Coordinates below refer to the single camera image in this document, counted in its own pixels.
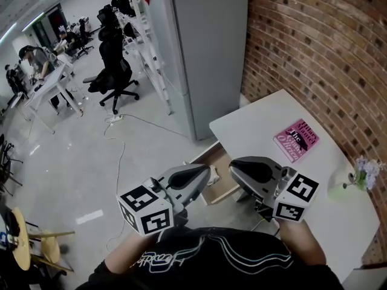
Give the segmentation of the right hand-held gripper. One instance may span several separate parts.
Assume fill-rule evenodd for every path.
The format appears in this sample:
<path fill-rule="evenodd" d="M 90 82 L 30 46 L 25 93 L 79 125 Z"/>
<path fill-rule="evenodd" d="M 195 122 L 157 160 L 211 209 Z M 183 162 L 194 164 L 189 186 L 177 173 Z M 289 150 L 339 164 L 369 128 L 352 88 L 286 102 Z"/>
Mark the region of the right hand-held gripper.
<path fill-rule="evenodd" d="M 263 156 L 245 156 L 229 164 L 231 177 L 255 198 L 255 210 L 265 220 L 301 222 L 320 184 L 297 170 Z"/>

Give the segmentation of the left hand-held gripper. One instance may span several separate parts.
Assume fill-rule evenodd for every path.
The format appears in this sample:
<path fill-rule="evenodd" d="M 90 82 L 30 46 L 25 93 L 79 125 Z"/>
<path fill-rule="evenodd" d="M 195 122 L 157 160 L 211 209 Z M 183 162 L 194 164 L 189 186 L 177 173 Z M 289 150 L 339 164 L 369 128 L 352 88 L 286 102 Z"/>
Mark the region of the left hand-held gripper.
<path fill-rule="evenodd" d="M 174 217 L 199 197 L 210 174 L 205 164 L 187 164 L 148 178 L 117 196 L 125 222 L 141 236 L 174 227 Z"/>

